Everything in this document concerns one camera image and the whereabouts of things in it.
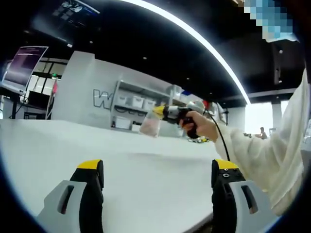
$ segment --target ceiling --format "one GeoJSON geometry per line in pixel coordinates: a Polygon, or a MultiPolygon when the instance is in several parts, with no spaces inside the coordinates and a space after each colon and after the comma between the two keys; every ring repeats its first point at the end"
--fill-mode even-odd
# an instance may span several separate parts
{"type": "MultiPolygon", "coordinates": [[[[225,69],[199,42],[167,19],[139,6],[118,0],[84,0],[101,14],[96,29],[75,35],[72,48],[66,43],[33,30],[29,25],[42,1],[24,5],[16,32],[5,54],[12,57],[18,46],[49,45],[47,56],[69,59],[74,50],[88,51],[97,59],[129,67],[177,84],[206,100],[226,102],[241,95],[225,69]]],[[[261,27],[250,20],[232,0],[147,0],[177,16],[198,31],[224,57],[247,93],[296,88],[304,60],[299,43],[267,43],[261,27]],[[273,47],[283,53],[273,53],[273,47]],[[275,83],[275,60],[281,83],[275,83]]],[[[274,97],[254,99],[271,101],[274,97]]]]}

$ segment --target white sleeve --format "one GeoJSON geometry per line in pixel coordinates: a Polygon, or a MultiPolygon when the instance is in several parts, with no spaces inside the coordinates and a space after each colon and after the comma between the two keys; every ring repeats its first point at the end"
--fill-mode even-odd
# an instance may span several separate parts
{"type": "MultiPolygon", "coordinates": [[[[304,71],[302,82],[288,103],[280,127],[267,140],[248,138],[237,129],[219,125],[231,161],[238,165],[246,179],[269,191],[273,206],[292,189],[297,180],[301,180],[300,144],[308,120],[309,93],[304,71]]],[[[215,146],[226,160],[220,136],[215,146]]]]}

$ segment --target curved led light strip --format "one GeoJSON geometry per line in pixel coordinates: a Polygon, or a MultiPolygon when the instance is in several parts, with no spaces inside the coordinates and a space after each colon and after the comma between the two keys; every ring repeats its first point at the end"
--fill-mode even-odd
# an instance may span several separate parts
{"type": "Polygon", "coordinates": [[[165,18],[167,18],[169,21],[175,23],[176,25],[178,25],[179,27],[181,27],[182,29],[184,29],[186,32],[188,32],[190,35],[192,35],[195,39],[197,39],[205,48],[208,49],[208,51],[210,51],[214,57],[220,62],[220,64],[225,68],[225,70],[228,72],[228,74],[231,76],[231,78],[233,79],[233,81],[235,82],[235,84],[238,86],[239,90],[241,91],[245,101],[247,104],[251,104],[243,86],[241,85],[238,77],[234,74],[233,70],[231,69],[231,67],[228,65],[228,63],[224,60],[224,58],[217,52],[216,49],[214,49],[214,47],[208,43],[196,30],[194,30],[192,27],[190,27],[187,23],[185,23],[184,21],[180,20],[179,18],[177,18],[176,16],[172,15],[171,13],[155,6],[152,5],[151,3],[147,3],[145,1],[142,0],[119,0],[119,1],[125,1],[128,3],[132,3],[135,4],[137,6],[141,6],[143,8],[146,8],[150,11],[153,11],[165,18]]]}

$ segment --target monitor screen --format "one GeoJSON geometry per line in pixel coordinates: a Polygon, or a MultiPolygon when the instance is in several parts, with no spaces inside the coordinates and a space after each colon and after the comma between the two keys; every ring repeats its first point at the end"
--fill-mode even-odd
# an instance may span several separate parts
{"type": "Polygon", "coordinates": [[[80,29],[98,28],[100,12],[95,7],[98,7],[98,2],[90,0],[49,0],[33,18],[31,27],[71,47],[80,29]]]}
{"type": "Polygon", "coordinates": [[[47,49],[48,47],[45,46],[20,47],[9,63],[1,85],[11,91],[24,94],[36,65],[47,49]]]}

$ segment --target hand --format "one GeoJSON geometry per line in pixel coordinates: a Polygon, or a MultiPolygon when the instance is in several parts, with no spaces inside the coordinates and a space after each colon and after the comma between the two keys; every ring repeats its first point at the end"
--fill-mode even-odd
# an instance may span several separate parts
{"type": "MultiPolygon", "coordinates": [[[[216,125],[208,120],[205,116],[199,114],[196,111],[191,111],[186,114],[186,117],[192,117],[193,121],[197,125],[196,134],[198,136],[205,136],[213,142],[216,142],[218,138],[216,125]]],[[[183,120],[179,122],[180,127],[182,127],[186,132],[190,131],[194,124],[186,124],[183,126],[183,120]]]]}

